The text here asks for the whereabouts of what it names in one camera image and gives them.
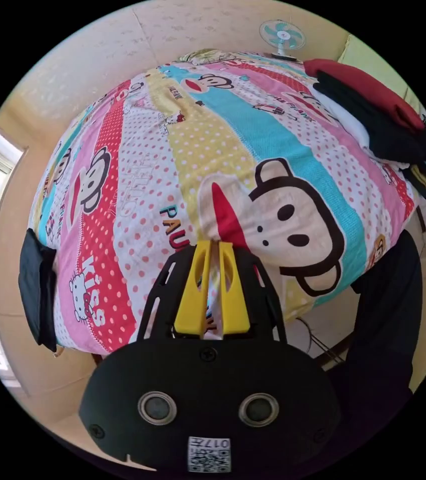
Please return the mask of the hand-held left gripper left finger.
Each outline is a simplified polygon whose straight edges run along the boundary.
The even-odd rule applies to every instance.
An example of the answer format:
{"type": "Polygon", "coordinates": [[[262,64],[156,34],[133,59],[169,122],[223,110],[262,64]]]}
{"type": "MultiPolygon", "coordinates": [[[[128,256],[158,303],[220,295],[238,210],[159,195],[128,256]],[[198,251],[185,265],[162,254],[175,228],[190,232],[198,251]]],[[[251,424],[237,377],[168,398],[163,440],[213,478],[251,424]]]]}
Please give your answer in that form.
{"type": "Polygon", "coordinates": [[[174,321],[175,333],[202,339],[205,331],[212,243],[199,241],[191,250],[184,290],[174,321]]]}

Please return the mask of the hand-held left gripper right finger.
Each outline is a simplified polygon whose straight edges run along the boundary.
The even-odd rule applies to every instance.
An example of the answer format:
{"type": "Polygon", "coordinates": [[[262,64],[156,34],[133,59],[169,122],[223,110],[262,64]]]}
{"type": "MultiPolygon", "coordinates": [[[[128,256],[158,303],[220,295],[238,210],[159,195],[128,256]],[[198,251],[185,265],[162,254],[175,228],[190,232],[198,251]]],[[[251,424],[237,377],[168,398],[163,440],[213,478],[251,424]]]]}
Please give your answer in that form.
{"type": "Polygon", "coordinates": [[[249,332],[250,322],[233,244],[220,242],[218,253],[222,332],[224,336],[243,335],[249,332]]]}

